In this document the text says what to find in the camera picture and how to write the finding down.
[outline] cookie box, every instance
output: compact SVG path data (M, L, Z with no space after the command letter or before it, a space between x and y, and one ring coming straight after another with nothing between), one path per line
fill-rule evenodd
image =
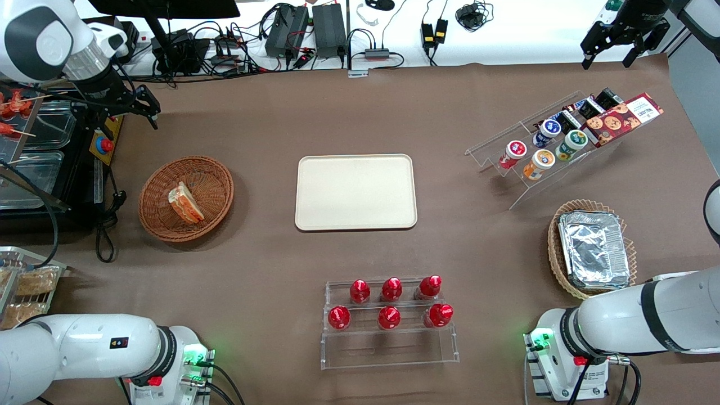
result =
M647 93L635 96L590 118L580 128L596 148L640 128L662 114L662 108Z

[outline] brown tablecloth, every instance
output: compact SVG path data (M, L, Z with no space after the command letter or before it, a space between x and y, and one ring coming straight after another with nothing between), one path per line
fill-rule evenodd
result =
M575 90L590 94L606 86L626 98L648 92L665 114L627 136L607 159L574 168L515 210L508 207L520 189L463 156ZM716 174L670 86L663 55L630 69L474 65L371 71L354 80L344 71L313 71L152 88L163 108L160 129L129 117L113 166L129 195L110 232L120 255L102 264L94 236L63 235L57 259L75 271L58 286L52 312L133 313L189 326L217 349L217 363L235 377L248 405L520 404L521 334L545 310L579 304L558 286L547 258L547 226L568 200L597 200L625 219L639 280L720 262L701 211ZM298 161L344 153L413 159L414 228L295 228ZM230 168L233 209L202 243L153 240L138 220L138 193L162 164L193 154ZM32 245L44 244L47 235L1 239L48 251ZM326 281L431 273L443 276L456 309L459 364L320 371ZM674 354L637 359L639 403L716 403L718 361ZM618 391L621 372L611 373L605 403ZM531 403L551 403L534 398L531 383L528 389ZM58 381L45 397L58 405L124 403L111 380Z

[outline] aluminum foil container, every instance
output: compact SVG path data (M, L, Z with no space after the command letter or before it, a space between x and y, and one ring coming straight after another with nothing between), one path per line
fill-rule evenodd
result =
M619 290L630 285L617 215L572 211L560 215L557 226L570 283L581 290Z

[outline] clear acrylic rack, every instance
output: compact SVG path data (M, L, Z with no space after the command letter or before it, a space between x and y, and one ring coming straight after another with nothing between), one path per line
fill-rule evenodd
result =
M535 147L535 145L533 145L532 143L533 134L537 131L537 128L535 128L534 124L539 123L542 120L546 120L549 117L552 117L553 115L560 112L560 110L562 110L562 108L566 105L574 104L585 98L587 98L587 96L585 96L585 94L583 94L582 92L572 93L565 98L555 102L554 104L549 105L543 110L540 110L535 114L531 115L530 117L527 117L526 119L509 127L503 132L498 133L491 139L482 143L478 143L477 145L465 151L465 156L472 156L472 158L475 159L475 161L477 162L477 164L480 165L481 168L487 168L488 164L492 164L498 171L500 176L506 177L510 175L513 178L517 177L520 179L520 181L524 185L523 191L521 192L517 200L510 206L511 210L523 201L539 194L546 188L562 180L570 173L570 167L577 167L577 165L582 161L589 161L591 159L597 158L600 155L607 155L611 151L614 151L622 142L621 140L617 140L609 143L606 146L603 146L602 148L596 148L592 143L588 142L588 145L583 150L578 151L571 160L561 161L559 159L556 159L555 165L553 165L551 169L543 172L540 179L533 181L523 175L523 168L525 167L525 165L527 165L528 162L530 162L533 153L538 150L538 148ZM577 118L578 121L580 121L581 123L585 121L585 118L583 118L577 112L577 110L572 112L572 116ZM564 135L561 133L555 139L550 141L550 143L545 147L545 149L554 152L555 148L562 142L563 138ZM510 143L510 141L523 141L528 147L528 152L511 169L504 169L499 165L499 160L500 157L505 153L505 147L508 145L508 143Z
M413 293L422 279L401 277L402 295L393 303L379 300L380 287L386 279L365 280L371 295L362 304L350 301L352 281L328 282L320 338L320 369L459 362L455 325L450 323L444 328L431 329L423 324L425 311L433 304L445 301L442 295L433 300L413 300ZM350 326L342 331L328 324L328 312L338 305L347 307L351 314ZM386 305L395 306L402 317L400 325L392 331L377 326L378 313Z

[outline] cable bundle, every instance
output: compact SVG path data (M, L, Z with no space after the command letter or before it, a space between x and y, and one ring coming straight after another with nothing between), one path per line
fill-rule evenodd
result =
M494 9L495 7L486 1L475 0L472 4L460 7L455 12L455 20L467 32L475 32L495 18Z

